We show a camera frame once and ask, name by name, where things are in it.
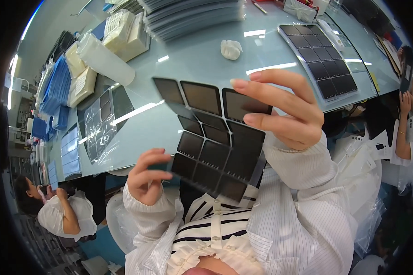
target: striped shirt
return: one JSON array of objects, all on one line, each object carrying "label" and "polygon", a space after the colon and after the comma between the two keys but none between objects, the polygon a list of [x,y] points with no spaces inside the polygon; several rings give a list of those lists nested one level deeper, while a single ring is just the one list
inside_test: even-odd
[{"label": "striped shirt", "polygon": [[[339,275],[350,270],[358,225],[326,145],[322,133],[316,145],[294,151],[272,133],[266,134],[263,150],[272,168],[264,170],[257,199],[248,209],[246,234],[242,235],[248,238],[265,274]],[[296,201],[291,189],[298,190]],[[123,201],[139,229],[134,239],[137,248],[126,255],[126,274],[164,275],[173,242],[184,228],[180,200],[173,205],[163,194],[155,205],[146,206],[124,188]],[[191,216],[198,218],[197,213]]]}]

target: white bottle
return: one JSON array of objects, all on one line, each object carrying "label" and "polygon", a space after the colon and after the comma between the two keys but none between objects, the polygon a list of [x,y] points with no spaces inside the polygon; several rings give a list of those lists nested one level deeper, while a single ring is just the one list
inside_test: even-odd
[{"label": "white bottle", "polygon": [[77,45],[77,54],[94,71],[123,86],[132,83],[136,75],[135,70],[104,47],[93,33],[87,33]]}]

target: floor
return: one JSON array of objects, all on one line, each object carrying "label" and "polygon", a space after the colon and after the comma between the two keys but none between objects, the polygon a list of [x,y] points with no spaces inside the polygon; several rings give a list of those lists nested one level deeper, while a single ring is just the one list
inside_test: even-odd
[{"label": "floor", "polygon": [[[126,183],[126,178],[127,177],[118,177],[114,175],[107,176],[106,190],[123,186]],[[126,255],[115,243],[107,226],[104,226],[97,231],[95,240],[78,242],[78,244],[89,259],[99,255],[103,257],[107,263],[111,261],[121,266],[126,265]]]}]

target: sleeve cuff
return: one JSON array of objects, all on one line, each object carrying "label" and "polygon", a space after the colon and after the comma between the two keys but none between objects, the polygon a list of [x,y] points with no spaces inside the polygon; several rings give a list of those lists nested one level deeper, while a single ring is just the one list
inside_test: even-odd
[{"label": "sleeve cuff", "polygon": [[155,213],[155,212],[162,212],[168,209],[169,202],[165,197],[165,194],[162,192],[161,197],[159,200],[152,206],[147,206],[142,202],[135,199],[128,190],[128,185],[124,186],[124,190],[122,191],[122,200],[124,202],[124,206],[128,211],[132,212],[146,212],[146,213]]}]

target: fingernail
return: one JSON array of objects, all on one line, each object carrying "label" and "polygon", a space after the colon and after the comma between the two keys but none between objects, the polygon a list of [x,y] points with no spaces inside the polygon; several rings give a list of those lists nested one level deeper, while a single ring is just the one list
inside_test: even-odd
[{"label": "fingernail", "polygon": [[236,88],[236,89],[243,89],[248,85],[248,81],[246,80],[242,80],[242,79],[231,79],[229,81],[231,83],[231,85]]},{"label": "fingernail", "polygon": [[253,81],[257,81],[262,77],[262,73],[261,72],[255,72],[249,75],[249,79],[253,80]]},{"label": "fingernail", "polygon": [[247,113],[243,117],[243,121],[248,125],[253,124],[255,122],[256,116],[257,115],[255,115],[253,113]]}]

